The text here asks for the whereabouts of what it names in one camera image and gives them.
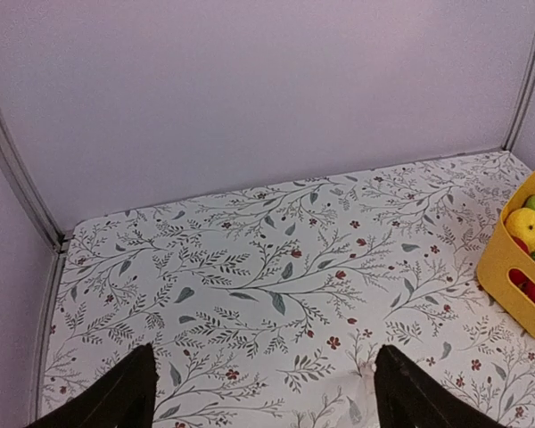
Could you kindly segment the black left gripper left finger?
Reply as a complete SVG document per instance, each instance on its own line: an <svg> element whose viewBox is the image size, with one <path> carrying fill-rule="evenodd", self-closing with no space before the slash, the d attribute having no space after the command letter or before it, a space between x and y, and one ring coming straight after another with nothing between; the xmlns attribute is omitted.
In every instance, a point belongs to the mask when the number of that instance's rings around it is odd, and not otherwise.
<svg viewBox="0 0 535 428"><path fill-rule="evenodd" d="M152 345L140 345L86 391L29 428L151 427L157 380Z"/></svg>

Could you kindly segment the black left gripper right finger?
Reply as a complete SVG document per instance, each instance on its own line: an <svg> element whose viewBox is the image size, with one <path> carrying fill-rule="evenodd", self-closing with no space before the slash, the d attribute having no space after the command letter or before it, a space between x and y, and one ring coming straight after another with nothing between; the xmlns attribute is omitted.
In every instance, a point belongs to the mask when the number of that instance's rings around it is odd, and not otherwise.
<svg viewBox="0 0 535 428"><path fill-rule="evenodd" d="M445 390L393 345L375 360L374 387L381 427L492 427L494 420Z"/></svg>

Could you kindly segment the yellow toy lemon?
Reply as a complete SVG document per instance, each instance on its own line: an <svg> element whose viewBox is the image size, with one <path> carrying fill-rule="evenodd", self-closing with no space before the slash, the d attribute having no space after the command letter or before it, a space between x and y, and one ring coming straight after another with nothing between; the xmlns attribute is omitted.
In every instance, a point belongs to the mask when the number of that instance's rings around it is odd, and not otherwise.
<svg viewBox="0 0 535 428"><path fill-rule="evenodd" d="M512 211L505 221L506 231L525 243L529 252L535 251L535 210L520 208Z"/></svg>

